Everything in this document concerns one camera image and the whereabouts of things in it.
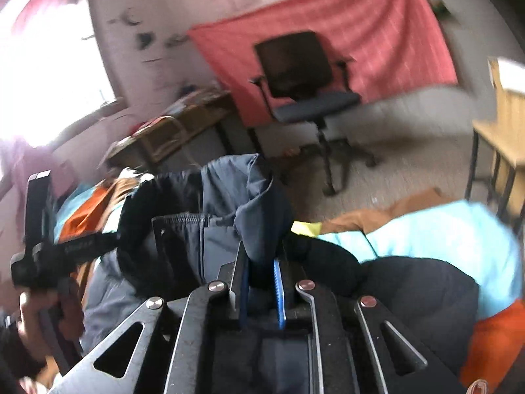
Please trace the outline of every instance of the window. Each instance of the window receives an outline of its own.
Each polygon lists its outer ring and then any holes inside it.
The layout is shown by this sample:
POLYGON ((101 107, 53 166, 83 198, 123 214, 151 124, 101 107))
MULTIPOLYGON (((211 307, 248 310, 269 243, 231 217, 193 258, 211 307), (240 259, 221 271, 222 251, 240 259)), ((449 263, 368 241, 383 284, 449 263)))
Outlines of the window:
POLYGON ((21 34, 11 34, 20 3, 27 1, 12 0, 0 12, 0 139, 19 136, 38 146, 89 114, 92 124, 100 117, 96 111, 107 109, 116 94, 88 0, 67 0, 36 14, 21 34))

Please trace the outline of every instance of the triangular cutout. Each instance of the triangular cutout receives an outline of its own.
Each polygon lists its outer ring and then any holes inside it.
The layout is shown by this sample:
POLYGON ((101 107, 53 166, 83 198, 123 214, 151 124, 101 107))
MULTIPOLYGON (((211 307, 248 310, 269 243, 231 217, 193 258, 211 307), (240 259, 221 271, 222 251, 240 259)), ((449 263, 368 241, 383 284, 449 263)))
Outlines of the triangular cutout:
POLYGON ((388 348, 395 372, 405 376, 427 367, 427 360, 390 323, 381 323, 381 333, 388 348))
POLYGON ((95 360, 95 369, 105 372, 115 378, 125 375, 128 364, 137 346, 144 326, 140 322, 133 323, 104 353, 95 360))

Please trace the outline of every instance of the silver bolt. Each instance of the silver bolt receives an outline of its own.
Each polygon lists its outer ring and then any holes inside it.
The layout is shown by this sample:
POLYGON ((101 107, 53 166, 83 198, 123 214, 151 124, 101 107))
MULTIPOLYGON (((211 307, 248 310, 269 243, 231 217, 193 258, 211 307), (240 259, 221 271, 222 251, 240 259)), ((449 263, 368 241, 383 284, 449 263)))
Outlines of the silver bolt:
POLYGON ((377 305, 377 299, 373 296, 363 296, 360 302, 363 308, 373 308, 377 305))
POLYGON ((211 281, 208 284, 208 290, 210 292, 222 292, 225 288, 226 285, 220 280, 211 281))
POLYGON ((316 284, 312 280, 301 280, 297 283, 297 287, 302 291, 313 291, 316 284))
POLYGON ((159 309, 164 305, 164 300, 158 296, 153 296, 146 301, 146 307, 148 309, 159 309))

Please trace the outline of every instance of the black sleeve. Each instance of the black sleeve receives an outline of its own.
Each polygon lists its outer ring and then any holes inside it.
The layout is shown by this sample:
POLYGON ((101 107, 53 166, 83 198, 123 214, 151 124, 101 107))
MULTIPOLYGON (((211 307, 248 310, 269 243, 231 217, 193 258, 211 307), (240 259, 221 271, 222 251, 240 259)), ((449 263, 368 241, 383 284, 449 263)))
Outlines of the black sleeve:
POLYGON ((45 362, 39 363, 26 350, 18 335, 14 319, 6 319, 0 311, 0 356, 7 363, 16 379, 24 376, 34 378, 40 372, 45 362))

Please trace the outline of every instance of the window frame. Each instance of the window frame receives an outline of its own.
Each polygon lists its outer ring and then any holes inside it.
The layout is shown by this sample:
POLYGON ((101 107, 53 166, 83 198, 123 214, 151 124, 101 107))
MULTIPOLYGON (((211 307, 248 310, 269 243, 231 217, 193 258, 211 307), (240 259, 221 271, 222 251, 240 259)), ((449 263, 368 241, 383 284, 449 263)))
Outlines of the window frame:
MULTIPOLYGON (((129 107, 122 84, 120 83, 119 79, 117 78, 117 75, 115 74, 115 70, 109 56, 109 48, 103 38, 103 34, 100 33, 101 28, 99 17, 97 16, 93 0, 88 0, 88 7, 89 14, 91 16, 91 23, 93 24, 96 45, 98 46, 100 57, 102 59, 102 64, 108 76, 109 84, 111 84, 111 88, 113 89, 113 92, 115 94, 115 100, 107 105, 101 106, 93 112, 76 120, 75 122, 67 126, 64 130, 62 130, 59 133, 59 135, 47 145, 52 151, 56 150, 69 140, 73 139, 77 135, 89 129, 91 126, 95 125, 100 120, 106 117, 111 117, 111 115, 114 115, 117 112, 125 110, 129 107)), ((11 173, 6 167, 5 159, 3 158, 3 156, 4 152, 0 148, 0 167, 2 168, 3 174, 2 178, 0 179, 0 201, 4 198, 4 196, 13 186, 11 173)))

